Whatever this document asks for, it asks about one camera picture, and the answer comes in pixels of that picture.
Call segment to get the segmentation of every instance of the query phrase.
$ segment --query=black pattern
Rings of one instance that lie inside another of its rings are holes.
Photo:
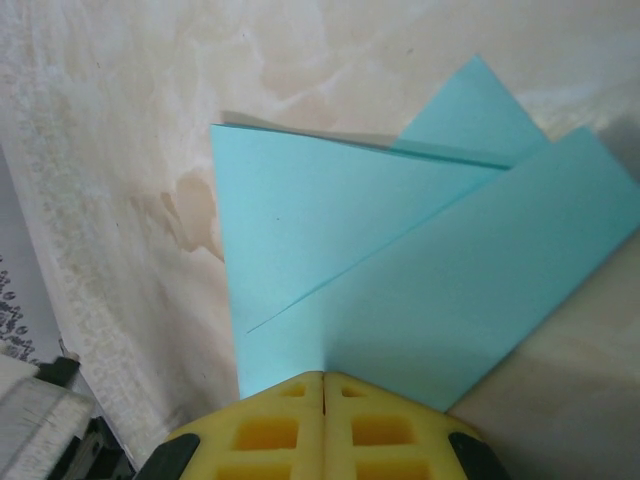
[[[33,340],[25,338],[29,332],[26,325],[18,325],[23,319],[22,309],[16,303],[16,294],[12,291],[5,291],[5,287],[11,283],[9,272],[7,270],[0,271],[0,339],[8,346],[6,352],[9,356],[19,360],[38,364],[35,359],[29,358],[35,351]]]

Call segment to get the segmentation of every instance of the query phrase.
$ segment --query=folded paper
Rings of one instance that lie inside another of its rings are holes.
[[[597,141],[548,147],[477,58],[391,151],[220,125],[212,140],[241,396],[337,369],[446,409],[639,221]]]

